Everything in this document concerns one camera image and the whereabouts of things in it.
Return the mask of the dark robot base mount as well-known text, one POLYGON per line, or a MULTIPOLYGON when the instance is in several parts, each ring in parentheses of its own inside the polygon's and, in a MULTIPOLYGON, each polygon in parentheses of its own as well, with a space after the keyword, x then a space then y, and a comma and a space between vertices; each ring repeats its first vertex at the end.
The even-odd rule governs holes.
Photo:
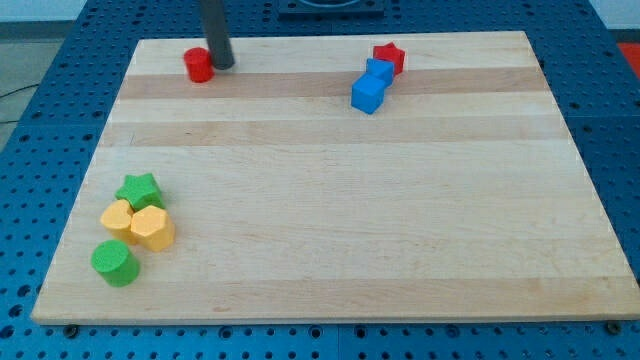
POLYGON ((278 0, 279 19, 384 14, 386 0, 278 0))

